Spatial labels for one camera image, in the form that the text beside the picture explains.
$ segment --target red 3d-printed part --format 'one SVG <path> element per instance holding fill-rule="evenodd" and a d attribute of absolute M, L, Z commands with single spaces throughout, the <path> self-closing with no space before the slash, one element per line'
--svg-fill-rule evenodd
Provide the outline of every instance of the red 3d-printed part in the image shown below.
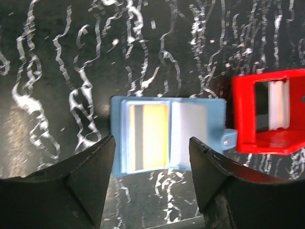
<path fill-rule="evenodd" d="M 290 125 L 256 132 L 254 84 L 289 79 Z M 252 154 L 289 155 L 305 147 L 305 69 L 233 77 L 236 151 Z"/>

